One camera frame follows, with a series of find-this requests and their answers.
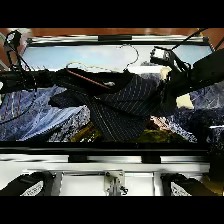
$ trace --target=striped cloth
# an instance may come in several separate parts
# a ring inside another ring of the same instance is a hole
[[[134,75],[125,88],[113,94],[91,97],[86,93],[66,90],[51,98],[60,108],[87,105],[90,118],[109,141],[139,137],[150,115],[165,116],[157,94],[159,82]]]

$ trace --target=brown surface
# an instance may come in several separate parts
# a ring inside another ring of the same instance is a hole
[[[30,28],[33,36],[61,36],[61,35],[107,35],[107,34],[162,34],[162,35],[190,35],[197,28]],[[0,28],[3,34],[8,33],[7,28]],[[203,32],[209,36],[215,47],[224,36],[224,28],[211,28]],[[0,60],[8,65],[4,49],[0,46]]]

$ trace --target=dark striped fabric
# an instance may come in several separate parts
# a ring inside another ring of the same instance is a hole
[[[130,140],[142,134],[150,115],[167,115],[160,106],[158,85],[154,79],[134,75],[125,88],[113,94],[91,97],[67,90],[52,97],[51,101],[60,105],[59,108],[85,104],[90,109],[91,120],[107,140]]]

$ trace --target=wooden floor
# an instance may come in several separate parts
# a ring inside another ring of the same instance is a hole
[[[107,34],[162,34],[162,35],[190,35],[197,28],[30,28],[32,36],[61,36],[61,35],[107,35]],[[7,28],[0,28],[4,35],[8,33]],[[224,36],[224,28],[210,28],[202,33],[209,36],[213,46]],[[8,65],[8,60],[0,46],[0,60]]]

